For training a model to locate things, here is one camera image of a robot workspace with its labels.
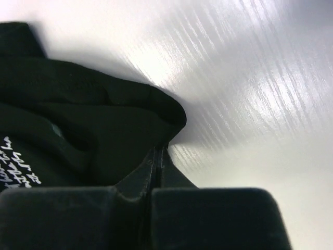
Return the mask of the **black floral print t-shirt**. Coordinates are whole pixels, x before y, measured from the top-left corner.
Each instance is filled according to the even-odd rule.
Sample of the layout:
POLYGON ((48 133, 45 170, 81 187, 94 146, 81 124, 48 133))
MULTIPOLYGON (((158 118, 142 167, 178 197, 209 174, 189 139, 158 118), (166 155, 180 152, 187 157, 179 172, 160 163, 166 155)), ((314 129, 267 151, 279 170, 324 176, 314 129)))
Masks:
POLYGON ((1 24, 1 189, 115 185, 186 124, 151 85, 46 57, 28 24, 1 24))

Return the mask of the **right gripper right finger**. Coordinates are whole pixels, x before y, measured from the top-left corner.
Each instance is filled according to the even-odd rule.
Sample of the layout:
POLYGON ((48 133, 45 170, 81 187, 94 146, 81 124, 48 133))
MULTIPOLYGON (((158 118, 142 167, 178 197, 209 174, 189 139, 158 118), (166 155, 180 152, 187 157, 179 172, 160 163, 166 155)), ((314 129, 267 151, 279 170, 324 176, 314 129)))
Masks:
POLYGON ((150 249, 291 249, 273 196, 255 187, 199 188, 158 150, 150 249))

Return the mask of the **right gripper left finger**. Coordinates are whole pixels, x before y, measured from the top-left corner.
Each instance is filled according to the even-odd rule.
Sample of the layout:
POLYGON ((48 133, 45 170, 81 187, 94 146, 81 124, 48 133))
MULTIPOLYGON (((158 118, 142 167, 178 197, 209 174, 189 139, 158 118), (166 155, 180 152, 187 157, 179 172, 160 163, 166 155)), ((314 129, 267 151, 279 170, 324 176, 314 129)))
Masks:
POLYGON ((158 152, 114 186, 1 193, 1 249, 144 249, 158 152))

